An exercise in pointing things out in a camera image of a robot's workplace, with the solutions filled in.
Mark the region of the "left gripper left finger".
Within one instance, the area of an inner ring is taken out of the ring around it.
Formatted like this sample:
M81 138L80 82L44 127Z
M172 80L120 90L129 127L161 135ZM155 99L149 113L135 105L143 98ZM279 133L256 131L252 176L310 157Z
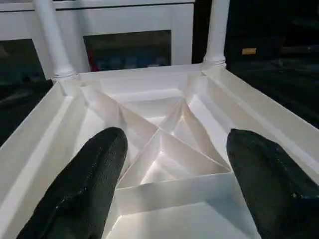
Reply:
M90 138L57 175L19 239L100 239L128 151L118 127Z

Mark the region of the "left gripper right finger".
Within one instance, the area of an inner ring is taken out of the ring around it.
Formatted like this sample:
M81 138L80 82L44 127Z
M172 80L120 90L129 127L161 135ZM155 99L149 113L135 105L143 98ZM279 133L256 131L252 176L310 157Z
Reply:
M261 238L319 237L319 187L279 144L233 128L226 150Z

